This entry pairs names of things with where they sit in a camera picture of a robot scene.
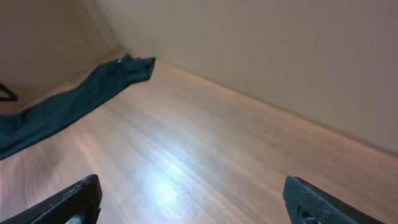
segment fabric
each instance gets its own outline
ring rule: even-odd
[[[155,58],[121,59],[99,65],[76,88],[51,96],[16,114],[0,115],[0,159],[68,127],[123,91],[150,78]]]

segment wooden surface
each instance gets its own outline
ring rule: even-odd
[[[398,221],[395,157],[160,61],[150,81],[0,161],[0,220],[89,174],[98,223],[289,223],[287,175]]]
[[[101,32],[109,26],[88,7],[95,11],[82,0],[1,1],[0,83],[19,100],[0,102],[0,114],[16,112],[116,50],[105,38],[110,31]]]

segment beige wall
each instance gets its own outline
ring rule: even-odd
[[[0,114],[16,112],[119,47],[93,3],[1,1],[0,83],[19,100],[0,102]]]
[[[98,3],[127,47],[398,152],[397,1]]]

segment dark green cloth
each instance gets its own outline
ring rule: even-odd
[[[68,127],[123,91],[150,78],[155,58],[122,59],[99,65],[76,88],[51,96],[16,114],[0,115],[0,159]]]

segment wooden floor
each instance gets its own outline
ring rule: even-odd
[[[0,161],[0,221],[89,174],[98,223],[289,223],[288,175],[398,222],[397,158],[160,61],[150,81]]]

